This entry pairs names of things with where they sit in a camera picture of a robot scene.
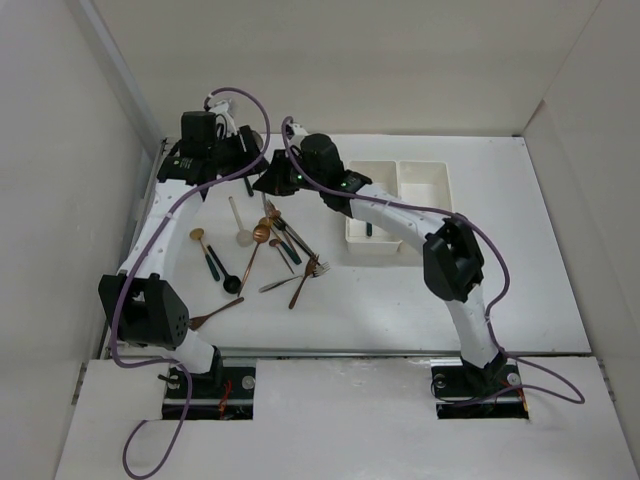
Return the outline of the black ladle spoon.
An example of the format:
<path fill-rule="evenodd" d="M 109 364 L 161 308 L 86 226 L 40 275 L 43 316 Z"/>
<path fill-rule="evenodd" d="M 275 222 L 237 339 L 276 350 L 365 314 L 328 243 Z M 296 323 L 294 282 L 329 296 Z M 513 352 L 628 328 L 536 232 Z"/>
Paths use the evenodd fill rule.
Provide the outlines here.
<path fill-rule="evenodd" d="M 231 275 L 227 271 L 223 262 L 220 260 L 220 258 L 218 257 L 218 255 L 216 254 L 216 252 L 214 251 L 213 247 L 210 244 L 206 245 L 206 249 L 208 253 L 211 255 L 214 262 L 219 267 L 222 273 L 222 276 L 224 277 L 223 289 L 229 294 L 240 296 L 240 287 L 241 287 L 240 278 L 236 275 Z"/>

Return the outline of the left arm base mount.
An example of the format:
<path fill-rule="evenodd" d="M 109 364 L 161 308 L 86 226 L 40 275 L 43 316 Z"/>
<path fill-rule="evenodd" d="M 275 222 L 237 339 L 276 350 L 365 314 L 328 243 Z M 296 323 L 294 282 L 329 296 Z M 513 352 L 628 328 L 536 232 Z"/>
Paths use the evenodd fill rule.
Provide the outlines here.
<path fill-rule="evenodd" d="M 257 380 L 257 361 L 218 355 L 209 374 L 192 375 L 192 395 L 187 420 L 252 420 Z M 177 367 L 158 378 L 165 382 L 161 406 L 163 420 L 179 420 L 187 399 L 187 379 Z"/>

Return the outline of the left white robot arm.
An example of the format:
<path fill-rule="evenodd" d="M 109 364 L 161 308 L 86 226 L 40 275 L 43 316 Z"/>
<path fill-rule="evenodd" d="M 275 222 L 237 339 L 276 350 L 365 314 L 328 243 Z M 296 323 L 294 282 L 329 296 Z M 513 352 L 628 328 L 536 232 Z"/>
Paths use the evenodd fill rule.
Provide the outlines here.
<path fill-rule="evenodd" d="M 183 113 L 181 138 L 158 170 L 138 240 L 117 274 L 103 276 L 98 286 L 110 345 L 162 349 L 190 372 L 189 384 L 205 397 L 221 390 L 224 373 L 215 366 L 215 347 L 189 328 L 188 308 L 171 278 L 188 226 L 208 193 L 206 183 L 241 169 L 264 170 L 264 164 L 252 164 L 261 147 L 249 126 L 236 125 L 226 101 L 210 112 Z"/>

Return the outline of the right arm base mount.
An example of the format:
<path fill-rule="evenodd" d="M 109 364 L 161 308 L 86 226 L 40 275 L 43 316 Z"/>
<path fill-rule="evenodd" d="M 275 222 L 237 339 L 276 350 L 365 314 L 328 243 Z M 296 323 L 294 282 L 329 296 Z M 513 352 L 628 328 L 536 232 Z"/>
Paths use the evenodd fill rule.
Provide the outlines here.
<path fill-rule="evenodd" d="M 430 371 L 439 420 L 529 419 L 519 388 L 519 368 L 513 360 L 500 360 L 488 376 L 459 358 L 434 359 Z"/>

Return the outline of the white ceramic spoon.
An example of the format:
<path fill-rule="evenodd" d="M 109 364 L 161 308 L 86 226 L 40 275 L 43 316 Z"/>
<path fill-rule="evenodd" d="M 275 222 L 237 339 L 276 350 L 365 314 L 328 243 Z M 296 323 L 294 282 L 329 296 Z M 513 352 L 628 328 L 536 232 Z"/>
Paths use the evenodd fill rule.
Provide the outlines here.
<path fill-rule="evenodd" d="M 236 242 L 239 246 L 243 248 L 250 247 L 253 244 L 253 234 L 251 231 L 247 230 L 244 227 L 244 224 L 242 222 L 242 219 L 237 209 L 234 198 L 232 196 L 229 196 L 228 201 L 229 201 L 229 204 L 238 228 L 238 232 L 236 234 Z"/>

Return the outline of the copper round spoon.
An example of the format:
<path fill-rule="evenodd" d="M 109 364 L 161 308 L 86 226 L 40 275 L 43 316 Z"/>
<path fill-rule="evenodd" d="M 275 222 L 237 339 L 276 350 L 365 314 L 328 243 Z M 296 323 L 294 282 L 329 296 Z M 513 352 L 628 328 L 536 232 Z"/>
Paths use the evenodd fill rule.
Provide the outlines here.
<path fill-rule="evenodd" d="M 270 227 L 267 226 L 266 224 L 258 224 L 254 228 L 254 230 L 253 230 L 253 240 L 255 242 L 255 246 L 254 246 L 253 252 L 251 254 L 250 260 L 249 260 L 249 262 L 247 264 L 247 267 L 245 269 L 244 275 L 242 277 L 240 288 L 239 288 L 239 290 L 237 292 L 237 296 L 241 295 L 241 293 L 242 293 L 242 291 L 243 291 L 243 289 L 244 289 L 244 287 L 246 285 L 246 282 L 248 280 L 248 277 L 250 275 L 251 269 L 253 267 L 253 264 L 254 264 L 254 261 L 255 261 L 255 258 L 256 258 L 256 255 L 257 255 L 259 247 L 262 244 L 268 242 L 268 240 L 270 238 L 270 235 L 271 235 Z"/>

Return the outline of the gold fork green handle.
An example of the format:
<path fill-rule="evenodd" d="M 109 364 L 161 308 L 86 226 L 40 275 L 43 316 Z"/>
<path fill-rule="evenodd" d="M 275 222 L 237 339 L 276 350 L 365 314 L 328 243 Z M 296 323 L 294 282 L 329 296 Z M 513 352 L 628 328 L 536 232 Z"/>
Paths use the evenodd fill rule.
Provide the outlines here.
<path fill-rule="evenodd" d="M 247 194 L 249 195 L 249 197 L 254 197 L 255 193 L 254 193 L 254 190 L 252 188 L 251 181 L 250 181 L 249 177 L 244 177 L 243 180 L 244 180 L 244 184 L 245 184 L 245 188 L 246 188 Z"/>

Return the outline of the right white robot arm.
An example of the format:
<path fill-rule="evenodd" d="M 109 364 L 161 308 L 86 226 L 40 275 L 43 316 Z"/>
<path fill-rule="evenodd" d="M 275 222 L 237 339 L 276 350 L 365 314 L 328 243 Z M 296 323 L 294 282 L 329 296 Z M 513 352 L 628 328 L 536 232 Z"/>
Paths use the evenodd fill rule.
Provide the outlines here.
<path fill-rule="evenodd" d="M 445 302 L 459 336 L 465 386 L 484 394 L 498 384 L 505 357 L 486 320 L 484 258 L 464 218 L 441 210 L 431 217 L 401 202 L 369 177 L 346 169 L 324 134 L 292 138 L 274 152 L 253 188 L 282 197 L 315 190 L 331 210 L 379 227 L 419 252 L 424 282 Z"/>

